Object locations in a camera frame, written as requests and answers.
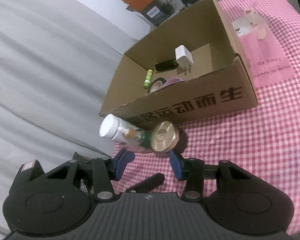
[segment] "green battery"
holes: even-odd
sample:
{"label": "green battery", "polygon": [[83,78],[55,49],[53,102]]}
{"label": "green battery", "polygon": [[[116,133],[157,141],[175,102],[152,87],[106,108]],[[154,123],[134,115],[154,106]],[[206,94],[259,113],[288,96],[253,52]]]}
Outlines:
{"label": "green battery", "polygon": [[147,72],[146,80],[145,80],[145,82],[143,84],[143,87],[145,89],[148,89],[148,87],[150,85],[150,80],[151,80],[151,77],[152,77],[152,72],[153,72],[152,69],[149,69],[148,72]]}

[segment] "plastic bottle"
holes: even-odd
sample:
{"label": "plastic bottle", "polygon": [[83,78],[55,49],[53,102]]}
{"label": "plastic bottle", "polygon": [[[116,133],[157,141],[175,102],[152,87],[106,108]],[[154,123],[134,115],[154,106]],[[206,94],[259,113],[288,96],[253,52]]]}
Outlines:
{"label": "plastic bottle", "polygon": [[129,150],[150,148],[151,133],[113,115],[108,114],[100,125],[99,136],[108,138]]}

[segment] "cardboard box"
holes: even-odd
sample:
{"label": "cardboard box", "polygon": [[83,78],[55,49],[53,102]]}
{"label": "cardboard box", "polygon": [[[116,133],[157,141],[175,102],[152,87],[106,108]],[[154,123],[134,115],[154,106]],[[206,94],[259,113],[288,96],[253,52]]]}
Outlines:
{"label": "cardboard box", "polygon": [[[147,94],[148,69],[175,58],[184,45],[192,53],[191,72],[179,68],[157,77],[178,82]],[[151,129],[159,121],[174,123],[252,108],[258,105],[252,75],[239,39],[216,0],[202,0],[160,25],[123,56],[100,116],[117,115]]]}

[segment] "pink checkered tablecloth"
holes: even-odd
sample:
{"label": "pink checkered tablecloth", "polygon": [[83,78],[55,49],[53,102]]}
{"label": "pink checkered tablecloth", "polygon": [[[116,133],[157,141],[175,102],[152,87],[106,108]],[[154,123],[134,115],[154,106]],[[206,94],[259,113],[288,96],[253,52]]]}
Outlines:
{"label": "pink checkered tablecloth", "polygon": [[[254,7],[267,19],[296,74],[291,80],[257,88],[259,106],[254,109],[181,124],[189,137],[183,156],[207,164],[230,160],[288,194],[295,207],[288,228],[293,234],[300,231],[300,15],[286,0],[222,0],[220,5],[231,21]],[[150,152],[136,153],[122,179],[113,183],[114,189],[124,191],[157,172],[166,179],[156,192],[182,193],[185,182],[174,177],[168,155]],[[205,181],[204,194],[214,190],[215,181]]]}

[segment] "metal screw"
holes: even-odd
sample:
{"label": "metal screw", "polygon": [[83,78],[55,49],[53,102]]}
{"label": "metal screw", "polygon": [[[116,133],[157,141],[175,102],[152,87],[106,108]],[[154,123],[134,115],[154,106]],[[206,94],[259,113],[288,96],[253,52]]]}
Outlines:
{"label": "metal screw", "polygon": [[109,199],[112,198],[113,194],[109,191],[101,191],[98,193],[97,197],[100,199]]}
{"label": "metal screw", "polygon": [[197,192],[197,191],[193,191],[193,190],[187,191],[187,192],[185,193],[185,197],[186,197],[186,198],[189,198],[189,199],[196,199],[196,198],[199,198],[199,197],[200,197],[200,193]]}

